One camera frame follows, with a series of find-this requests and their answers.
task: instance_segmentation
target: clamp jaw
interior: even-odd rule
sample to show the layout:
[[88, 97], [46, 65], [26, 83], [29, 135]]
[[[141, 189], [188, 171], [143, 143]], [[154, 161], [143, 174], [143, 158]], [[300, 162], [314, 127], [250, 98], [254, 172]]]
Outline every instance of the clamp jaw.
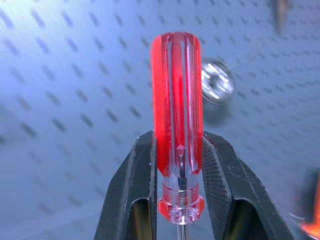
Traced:
[[[112, 178], [94, 240], [156, 240], [157, 141], [140, 136]], [[215, 240], [293, 240], [265, 187], [229, 142], [205, 132], [202, 176]]]

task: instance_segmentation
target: blurred background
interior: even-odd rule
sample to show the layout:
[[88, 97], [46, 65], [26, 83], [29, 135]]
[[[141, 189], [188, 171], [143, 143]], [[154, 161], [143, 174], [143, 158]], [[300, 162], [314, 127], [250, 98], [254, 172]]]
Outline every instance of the blurred background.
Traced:
[[[1, 0], [0, 239], [93, 239], [113, 174], [153, 129], [150, 44], [173, 31], [229, 66], [235, 92], [204, 129], [295, 232], [320, 164], [320, 2], [292, 2], [277, 34], [271, 0]], [[194, 239], [213, 239], [205, 211]], [[176, 239], [158, 219], [158, 239]]]

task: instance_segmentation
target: screwdriver shaft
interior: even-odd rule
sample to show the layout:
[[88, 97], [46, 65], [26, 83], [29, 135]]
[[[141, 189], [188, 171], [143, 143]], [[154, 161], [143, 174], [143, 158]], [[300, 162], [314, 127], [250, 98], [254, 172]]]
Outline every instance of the screwdriver shaft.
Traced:
[[178, 240], [189, 240], [188, 239], [188, 227], [186, 224], [178, 225]]

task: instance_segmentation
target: transparent plastic handle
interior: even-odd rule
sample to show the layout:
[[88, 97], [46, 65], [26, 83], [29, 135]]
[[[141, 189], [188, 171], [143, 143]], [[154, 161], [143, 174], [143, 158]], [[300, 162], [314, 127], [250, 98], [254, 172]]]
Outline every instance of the transparent plastic handle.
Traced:
[[197, 220], [202, 167], [203, 108], [200, 44], [186, 32], [158, 36], [152, 45], [157, 166], [163, 175], [159, 211], [176, 224]]

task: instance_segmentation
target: pegboard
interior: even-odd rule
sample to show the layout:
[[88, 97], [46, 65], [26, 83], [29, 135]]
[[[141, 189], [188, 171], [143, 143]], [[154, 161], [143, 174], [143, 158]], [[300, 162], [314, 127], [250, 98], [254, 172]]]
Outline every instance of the pegboard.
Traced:
[[[299, 214], [320, 163], [318, 1], [293, 1], [279, 35], [271, 0], [2, 0], [1, 239], [93, 239], [109, 181], [153, 128], [150, 44], [172, 31], [197, 35], [234, 77], [205, 130], [234, 146], [288, 223]], [[158, 225], [158, 239], [176, 239]], [[207, 212], [190, 232], [213, 239]]]

